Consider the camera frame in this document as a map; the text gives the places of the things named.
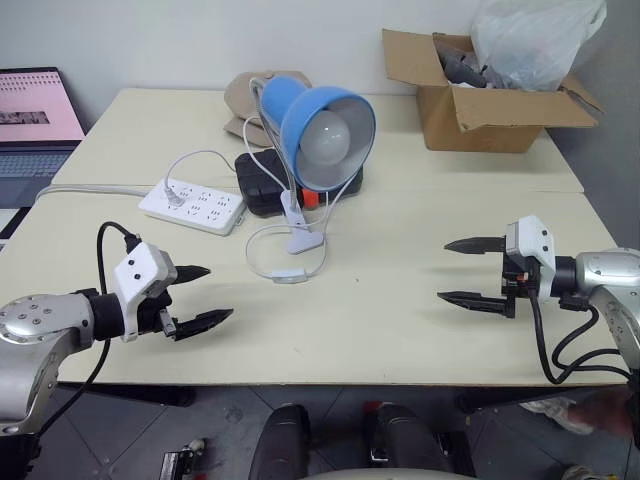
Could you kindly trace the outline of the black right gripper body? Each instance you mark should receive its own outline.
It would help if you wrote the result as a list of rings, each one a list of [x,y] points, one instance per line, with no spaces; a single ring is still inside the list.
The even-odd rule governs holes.
[[[541,284],[541,264],[533,256],[503,254],[501,274],[501,294],[504,296],[503,315],[515,317],[516,300],[529,298],[529,293],[538,293]]]

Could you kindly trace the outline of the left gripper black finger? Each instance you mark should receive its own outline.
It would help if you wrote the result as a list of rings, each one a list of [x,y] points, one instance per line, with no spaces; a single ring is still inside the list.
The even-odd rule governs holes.
[[[197,265],[176,266],[175,269],[177,272],[175,285],[189,283],[211,273],[209,268]]]
[[[198,314],[192,320],[176,323],[173,339],[181,341],[207,332],[223,323],[233,313],[233,309],[216,309]]]

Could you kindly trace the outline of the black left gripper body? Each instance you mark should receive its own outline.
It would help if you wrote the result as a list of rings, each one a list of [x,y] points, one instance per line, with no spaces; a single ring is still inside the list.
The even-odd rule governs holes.
[[[168,338],[174,337],[177,326],[175,319],[168,312],[171,304],[172,298],[167,291],[155,298],[143,300],[137,310],[138,334],[163,333]]]

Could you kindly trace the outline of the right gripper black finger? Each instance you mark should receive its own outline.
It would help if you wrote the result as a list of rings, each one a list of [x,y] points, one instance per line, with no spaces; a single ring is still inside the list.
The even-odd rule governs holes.
[[[483,255],[485,253],[503,253],[505,251],[505,236],[486,237],[476,236],[454,240],[444,246],[445,250],[468,255]]]
[[[485,297],[480,293],[464,291],[438,292],[437,296],[467,310],[502,315],[510,319],[515,317],[515,299],[511,297]]]

